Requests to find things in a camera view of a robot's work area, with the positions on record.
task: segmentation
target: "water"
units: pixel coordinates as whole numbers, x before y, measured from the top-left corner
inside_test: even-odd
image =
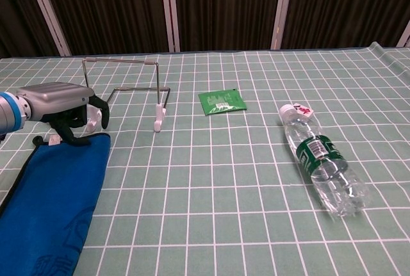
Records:
[[[320,126],[312,116],[306,117],[291,109],[281,116],[285,135],[296,157],[297,148],[304,140],[323,135]],[[317,147],[315,153],[319,155],[322,164],[312,171],[311,180],[322,204],[336,216],[353,215],[359,212],[366,206],[368,200],[366,185],[349,167],[345,159],[330,158],[329,155],[325,155],[328,152],[324,150],[324,147],[320,148],[319,145],[322,145],[319,141],[314,145]]]

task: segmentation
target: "green bottle label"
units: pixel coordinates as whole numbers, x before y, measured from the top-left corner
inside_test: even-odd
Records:
[[[324,135],[316,135],[304,140],[297,147],[296,155],[309,175],[328,159],[344,159],[332,141]]]

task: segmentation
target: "bottle cap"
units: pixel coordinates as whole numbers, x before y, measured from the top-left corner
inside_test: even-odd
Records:
[[[292,113],[296,113],[292,104],[285,104],[279,109],[279,116],[281,116],[282,120],[286,120]]]

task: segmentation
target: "robotic arm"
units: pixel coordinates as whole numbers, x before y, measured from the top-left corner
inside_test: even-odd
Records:
[[[71,127],[87,123],[87,104],[101,109],[101,125],[106,129],[110,119],[108,103],[89,87],[53,82],[19,88],[15,95],[0,92],[0,141],[31,120],[50,123],[71,145],[88,145],[90,142],[86,138],[76,138],[71,131]]]

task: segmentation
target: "metal wire stand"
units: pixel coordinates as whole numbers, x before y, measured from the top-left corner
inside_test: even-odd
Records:
[[[83,71],[84,71],[84,77],[85,77],[85,83],[87,87],[89,86],[88,82],[88,74],[87,74],[87,69],[86,69],[86,63],[96,63],[97,61],[109,61],[109,62],[114,62],[114,63],[140,63],[143,65],[154,65],[155,66],[155,71],[156,71],[156,87],[116,87],[113,89],[111,92],[110,96],[107,99],[107,103],[110,103],[112,97],[115,95],[117,92],[129,92],[129,91],[156,91],[157,93],[157,103],[156,103],[156,120],[154,122],[154,131],[155,132],[160,132],[161,131],[161,125],[163,122],[163,119],[165,117],[165,113],[167,112],[167,102],[168,102],[168,97],[169,93],[171,91],[171,88],[165,87],[165,86],[160,86],[160,66],[158,65],[158,62],[156,61],[149,61],[149,60],[121,60],[121,59],[116,59],[116,58],[94,58],[94,57],[86,57],[83,59]],[[167,92],[167,96],[165,97],[164,104],[161,104],[161,95],[160,92]]]

